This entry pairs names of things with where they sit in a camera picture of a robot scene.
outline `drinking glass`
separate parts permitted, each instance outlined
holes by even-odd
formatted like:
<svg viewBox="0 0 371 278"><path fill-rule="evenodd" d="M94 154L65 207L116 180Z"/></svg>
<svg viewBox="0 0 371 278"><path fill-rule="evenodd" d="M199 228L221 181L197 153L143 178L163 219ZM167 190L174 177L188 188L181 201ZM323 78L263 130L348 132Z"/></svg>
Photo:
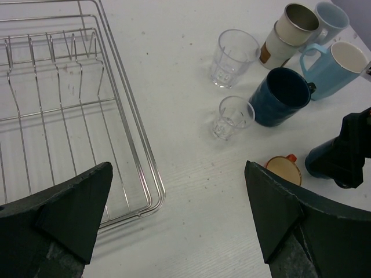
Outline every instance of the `drinking glass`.
<svg viewBox="0 0 371 278"><path fill-rule="evenodd" d="M228 140L238 130L250 126L254 120L254 108L246 99L229 96L219 105L218 117L213 122L213 133L217 138Z"/></svg>
<svg viewBox="0 0 371 278"><path fill-rule="evenodd" d="M231 29L219 36L210 75L215 85L231 88L260 56L258 42L250 34Z"/></svg>

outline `wire dish rack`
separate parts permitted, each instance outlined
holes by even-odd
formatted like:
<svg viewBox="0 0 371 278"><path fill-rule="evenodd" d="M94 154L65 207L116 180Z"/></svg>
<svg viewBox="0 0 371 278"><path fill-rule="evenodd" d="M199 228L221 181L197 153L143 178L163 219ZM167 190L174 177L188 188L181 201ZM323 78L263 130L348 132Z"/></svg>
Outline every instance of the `wire dish rack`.
<svg viewBox="0 0 371 278"><path fill-rule="evenodd" d="M165 189L101 1L0 2L0 14L0 204L110 161L100 232L159 210Z"/></svg>

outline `light blue mug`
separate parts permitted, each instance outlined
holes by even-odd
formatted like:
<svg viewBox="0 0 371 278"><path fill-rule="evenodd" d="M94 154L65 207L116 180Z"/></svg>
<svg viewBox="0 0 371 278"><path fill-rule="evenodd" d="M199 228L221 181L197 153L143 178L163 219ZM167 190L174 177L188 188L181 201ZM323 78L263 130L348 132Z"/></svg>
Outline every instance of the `light blue mug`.
<svg viewBox="0 0 371 278"><path fill-rule="evenodd" d="M315 31L302 46L299 51L303 52L304 49L312 44L317 43L324 45L331 41L338 33L349 26L349 17L338 6L328 3L320 2L316 5L314 13L319 20L319 28ZM307 55L313 56L315 51L307 52Z"/></svg>
<svg viewBox="0 0 371 278"><path fill-rule="evenodd" d="M304 65L305 53L319 51L321 56L309 68ZM349 42L336 42L329 48L316 43L309 45L300 56L300 65L307 82L315 83L317 90L312 100L320 100L335 94L356 79L368 64L363 52Z"/></svg>

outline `stacked mugs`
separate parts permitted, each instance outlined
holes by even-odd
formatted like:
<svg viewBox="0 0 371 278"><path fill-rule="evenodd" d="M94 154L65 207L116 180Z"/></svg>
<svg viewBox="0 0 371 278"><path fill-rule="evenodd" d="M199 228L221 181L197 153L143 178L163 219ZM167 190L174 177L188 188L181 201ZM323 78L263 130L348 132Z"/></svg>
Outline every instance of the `stacked mugs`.
<svg viewBox="0 0 371 278"><path fill-rule="evenodd" d="M319 19L312 10L288 4L261 48L260 62L269 70L283 67L318 29Z"/></svg>

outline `small enamel cup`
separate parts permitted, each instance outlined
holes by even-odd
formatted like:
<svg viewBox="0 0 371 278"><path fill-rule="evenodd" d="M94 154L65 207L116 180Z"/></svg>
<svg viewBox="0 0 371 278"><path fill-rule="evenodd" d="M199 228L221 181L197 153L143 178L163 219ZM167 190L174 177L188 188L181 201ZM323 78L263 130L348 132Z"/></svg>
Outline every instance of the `small enamel cup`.
<svg viewBox="0 0 371 278"><path fill-rule="evenodd" d="M271 158L264 167L279 177L292 182L298 186L301 185L301 172L295 164L296 156L275 156Z"/></svg>

